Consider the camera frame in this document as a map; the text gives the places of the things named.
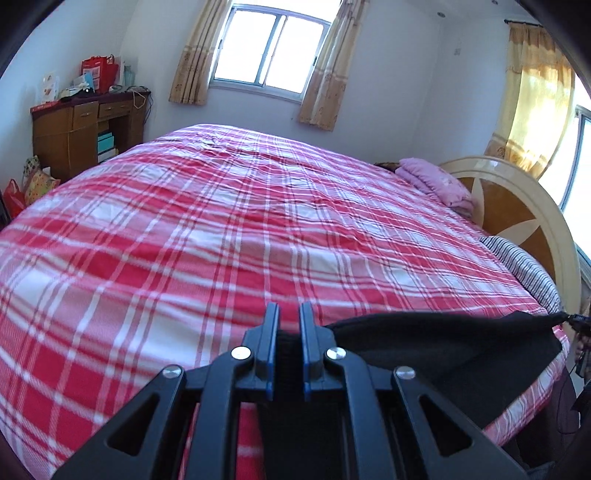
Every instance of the striped pillow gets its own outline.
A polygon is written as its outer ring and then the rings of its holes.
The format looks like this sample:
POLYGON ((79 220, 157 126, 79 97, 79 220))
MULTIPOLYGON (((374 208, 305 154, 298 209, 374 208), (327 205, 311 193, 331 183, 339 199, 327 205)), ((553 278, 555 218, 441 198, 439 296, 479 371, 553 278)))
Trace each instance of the striped pillow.
POLYGON ((549 314, 564 311, 556 285, 534 257, 500 236, 486 236, 480 241, 549 314))

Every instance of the curtain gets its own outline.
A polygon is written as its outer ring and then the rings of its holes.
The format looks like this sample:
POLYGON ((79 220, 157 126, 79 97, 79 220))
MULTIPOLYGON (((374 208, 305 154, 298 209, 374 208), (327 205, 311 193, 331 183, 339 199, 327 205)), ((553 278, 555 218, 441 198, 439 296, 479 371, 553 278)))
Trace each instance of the curtain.
POLYGON ((544 28, 510 28, 505 96, 485 154, 539 179, 571 120, 576 76, 544 28))
POLYGON ((314 67, 298 120, 333 131, 368 0, 343 0, 314 67))
POLYGON ((205 105, 217 39, 232 0, 206 0, 178 63, 170 102, 205 105))

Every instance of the window frame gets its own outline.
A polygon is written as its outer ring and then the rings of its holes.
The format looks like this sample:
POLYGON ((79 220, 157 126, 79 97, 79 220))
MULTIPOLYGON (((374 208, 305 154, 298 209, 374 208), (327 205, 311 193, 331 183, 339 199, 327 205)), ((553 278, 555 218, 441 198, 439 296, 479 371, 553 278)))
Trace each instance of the window frame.
POLYGON ((314 71, 314 67, 316 66, 316 61, 318 61, 318 56, 320 55, 320 50, 322 49, 322 46, 324 45, 324 41, 326 40, 326 36, 328 35, 330 26, 331 26, 331 22, 327 22, 326 20, 323 20, 321 18, 312 17, 310 15, 301 14, 298 12, 292 12, 290 10, 284 10, 281 8, 263 7, 260 5, 250 5, 250 4, 232 5, 232 9, 230 10, 230 13, 228 15, 228 18, 227 18, 226 24, 224 25, 224 28, 222 30, 222 34, 220 36, 220 39, 217 42, 217 49, 215 51, 212 72, 211 72, 211 76, 209 79, 209 86, 210 87, 225 88, 225 89, 230 89, 230 90, 240 90, 240 91, 249 92, 249 93, 257 93, 259 95, 266 95, 266 96, 271 96, 271 97, 275 97, 275 98, 281 98, 281 99, 291 100, 291 101, 294 101, 297 103, 301 103, 301 101, 304 98, 304 95, 306 94, 306 90, 307 90, 308 85, 310 83, 310 78, 312 77, 312 72, 314 71), (271 32, 269 33, 269 38, 267 39, 267 45, 265 46, 265 50, 263 51, 261 63, 259 64, 259 69, 256 74, 256 78, 255 78, 254 82, 243 82, 240 80, 229 80, 229 79, 215 78, 217 64, 220 59, 220 54, 223 50, 223 43, 226 39, 228 29, 230 28, 230 25, 232 23, 232 19, 234 18, 234 15, 238 11, 249 11, 249 12, 268 14, 268 15, 275 15, 275 23, 273 25, 273 28, 271 29, 271 32), (273 39, 274 39, 275 34, 277 32, 277 28, 281 22, 281 17, 283 17, 283 16, 285 16, 285 21, 281 25, 281 30, 277 36, 277 42, 275 42, 274 49, 272 52, 270 52, 271 44, 273 43, 273 39), (286 25, 289 17, 307 20, 309 22, 317 23, 323 27, 322 35, 320 36, 320 41, 318 42, 318 47, 316 48, 316 53, 314 55, 314 61, 312 62, 312 65, 310 66, 310 70, 309 70, 308 76, 306 78, 306 83, 304 84, 304 88, 301 91, 301 93, 296 93, 296 92, 292 92, 291 90, 285 90, 282 88, 266 85, 267 76, 269 75, 269 71, 271 70, 271 65, 273 62, 273 58, 275 57, 277 45, 279 45, 279 41, 281 39, 283 29, 285 28, 285 25, 286 25), (269 67, 267 68, 267 72, 265 74, 265 79, 264 79, 263 83, 258 83, 257 80, 261 80, 261 73, 264 68, 265 61, 269 55, 271 55, 271 59, 269 60, 269 67))
MULTIPOLYGON (((567 205, 569 204, 570 195, 573 191, 574 180, 577 176, 577 172, 579 170, 580 158, 581 158, 581 150, 583 148, 583 139, 585 135, 585 126, 587 122, 591 124, 591 111, 585 108, 582 105, 577 105, 575 107, 575 118, 579 119, 579 131, 577 133, 577 146, 574 151, 574 159, 573 165, 570 167, 570 174, 569 180, 566 183, 566 187, 564 188, 564 193, 562 195, 562 200, 558 204, 558 208, 564 214, 564 210, 566 209, 567 205)), ((574 243, 577 247, 577 251, 579 252, 579 256, 584 261, 581 263, 581 273, 583 274, 583 279, 588 285, 591 285, 591 259, 587 256, 587 254, 579 247, 577 242, 574 243)))

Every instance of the metal screw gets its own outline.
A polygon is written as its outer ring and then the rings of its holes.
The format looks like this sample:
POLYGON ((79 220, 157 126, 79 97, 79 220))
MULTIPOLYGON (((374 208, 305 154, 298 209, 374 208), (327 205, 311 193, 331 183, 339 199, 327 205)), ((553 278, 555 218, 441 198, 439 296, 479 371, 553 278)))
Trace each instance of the metal screw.
POLYGON ((178 365, 169 365, 162 370, 164 378, 177 378, 181 373, 183 373, 183 369, 178 365))
POLYGON ((251 356, 251 350, 247 346, 237 346, 232 350, 232 357, 236 360, 246 360, 251 356))
POLYGON ((412 380, 417 376, 417 373, 414 371, 414 368, 398 367, 396 369, 396 376, 401 380, 412 380))
POLYGON ((341 347, 329 348, 326 351, 326 356, 331 360, 342 360, 347 356, 347 350, 341 347))

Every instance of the desk drawer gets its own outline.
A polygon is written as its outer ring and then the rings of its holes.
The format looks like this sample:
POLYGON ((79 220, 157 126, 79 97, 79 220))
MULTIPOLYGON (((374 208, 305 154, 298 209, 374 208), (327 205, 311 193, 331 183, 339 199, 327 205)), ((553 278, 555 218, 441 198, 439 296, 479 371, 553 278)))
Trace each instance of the desk drawer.
POLYGON ((96 123, 96 114, 99 111, 99 102, 84 103, 74 107, 72 118, 72 130, 89 127, 96 123))
POLYGON ((133 104, 131 100, 125 102, 103 103, 99 108, 99 118, 111 118, 129 115, 133 104))

